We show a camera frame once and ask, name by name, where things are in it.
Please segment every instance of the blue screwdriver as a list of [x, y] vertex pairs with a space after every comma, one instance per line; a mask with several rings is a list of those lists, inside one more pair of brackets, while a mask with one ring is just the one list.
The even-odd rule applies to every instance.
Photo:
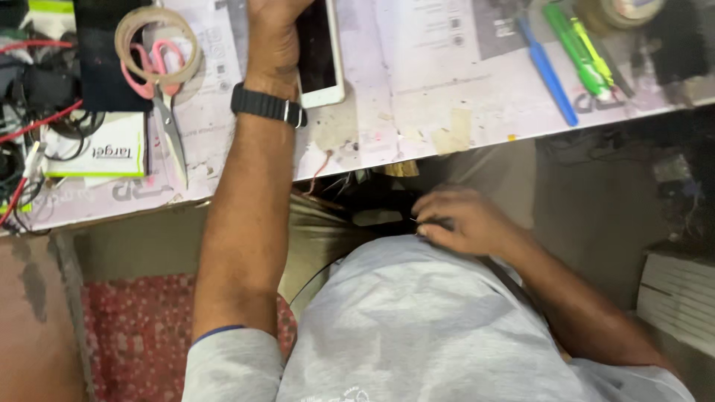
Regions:
[[529, 54], [531, 55], [531, 60], [536, 65], [536, 69], [538, 69], [539, 73], [541, 73], [541, 78], [543, 78], [544, 83], [546, 83], [548, 90], [551, 92], [551, 96], [553, 96], [558, 108], [561, 110], [563, 118], [566, 119], [569, 126], [577, 126], [578, 117], [576, 116], [576, 112], [574, 112], [571, 102], [568, 100], [568, 97], [561, 86], [561, 81], [558, 80], [558, 76], [553, 70], [551, 62], [548, 60], [546, 51], [543, 49], [543, 46], [536, 41], [526, 18], [524, 16], [520, 16], [517, 20], [519, 21], [521, 31], [526, 37], [526, 41], [529, 43]]

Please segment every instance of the smartphone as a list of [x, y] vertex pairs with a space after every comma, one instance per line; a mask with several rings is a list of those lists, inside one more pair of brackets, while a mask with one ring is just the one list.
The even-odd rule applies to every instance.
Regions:
[[305, 109], [341, 103], [345, 82], [335, 0], [315, 0], [296, 21], [300, 40], [300, 103]]

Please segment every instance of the masking tape roll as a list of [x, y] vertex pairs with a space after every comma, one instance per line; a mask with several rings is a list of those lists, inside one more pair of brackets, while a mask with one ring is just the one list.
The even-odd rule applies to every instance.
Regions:
[[[182, 34], [191, 42], [191, 57], [177, 72], [166, 75], [148, 73], [134, 63], [129, 51], [132, 37], [144, 26], [155, 22], [181, 29]], [[114, 49], [117, 51], [119, 59], [127, 65], [131, 72], [146, 79], [147, 82], [154, 82], [155, 84], [171, 85], [187, 82], [196, 75], [201, 67], [201, 48], [198, 46], [196, 35], [194, 35], [191, 27], [179, 13], [161, 7], [139, 7], [125, 15], [114, 33]]]

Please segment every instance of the t-shirt sleeve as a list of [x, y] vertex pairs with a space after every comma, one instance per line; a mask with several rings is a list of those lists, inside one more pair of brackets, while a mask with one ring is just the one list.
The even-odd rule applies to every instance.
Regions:
[[607, 366], [585, 359], [573, 359], [569, 365], [607, 401], [695, 402], [685, 385], [664, 368]]
[[275, 401], [282, 374], [271, 335], [247, 328], [214, 333], [189, 349], [182, 402]]

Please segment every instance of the black watch strap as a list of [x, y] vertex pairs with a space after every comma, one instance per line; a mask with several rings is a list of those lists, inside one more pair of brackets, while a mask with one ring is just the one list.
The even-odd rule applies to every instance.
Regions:
[[237, 84], [233, 89], [231, 110], [234, 113], [248, 113], [281, 120], [295, 128], [308, 125], [305, 110], [299, 104], [262, 92], [249, 91], [244, 89], [243, 83]]

